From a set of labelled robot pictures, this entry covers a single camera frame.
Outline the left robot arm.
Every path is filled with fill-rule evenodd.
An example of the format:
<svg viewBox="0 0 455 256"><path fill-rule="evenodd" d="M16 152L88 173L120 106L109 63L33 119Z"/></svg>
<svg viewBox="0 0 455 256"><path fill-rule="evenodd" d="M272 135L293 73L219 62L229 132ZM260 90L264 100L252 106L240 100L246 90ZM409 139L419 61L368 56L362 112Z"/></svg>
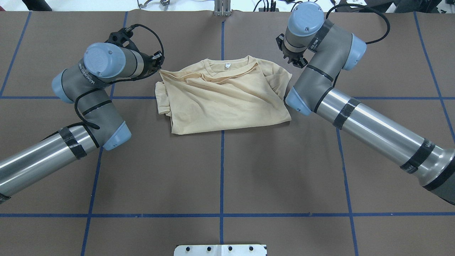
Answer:
<svg viewBox="0 0 455 256"><path fill-rule="evenodd" d="M55 96L73 108L73 121L1 160L1 203L97 149L112 150L132 133L109 95L109 87L147 79L164 63L155 31L133 24L87 47L76 64L52 81Z"/></svg>

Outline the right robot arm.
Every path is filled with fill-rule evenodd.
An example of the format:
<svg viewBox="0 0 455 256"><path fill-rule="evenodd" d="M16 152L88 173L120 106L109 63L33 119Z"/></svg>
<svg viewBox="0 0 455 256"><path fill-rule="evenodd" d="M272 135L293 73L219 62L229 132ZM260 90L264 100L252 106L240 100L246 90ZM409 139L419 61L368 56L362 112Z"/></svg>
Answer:
<svg viewBox="0 0 455 256"><path fill-rule="evenodd" d="M294 110L314 112L414 175L427 191L454 204L454 149L443 149L333 86L351 70L367 44L325 18L321 7L303 2L291 12L286 32L276 38L288 62L303 72L285 98Z"/></svg>

